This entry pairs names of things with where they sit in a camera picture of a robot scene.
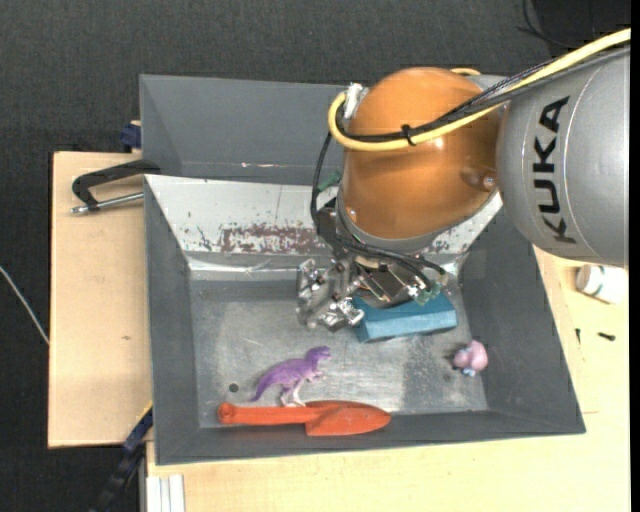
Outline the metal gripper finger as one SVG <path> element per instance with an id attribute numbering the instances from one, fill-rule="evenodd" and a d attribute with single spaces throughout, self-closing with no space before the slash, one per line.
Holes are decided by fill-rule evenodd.
<path id="1" fill-rule="evenodd" d="M 325 273 L 317 267 L 314 259 L 307 259 L 298 267 L 296 292 L 296 314 L 299 322 L 307 328 L 315 328 L 326 309 L 329 284 Z"/>
<path id="2" fill-rule="evenodd" d="M 364 318 L 364 311 L 358 308 L 353 298 L 331 298 L 319 315 L 319 323 L 334 332 L 345 327 L 354 327 Z"/>

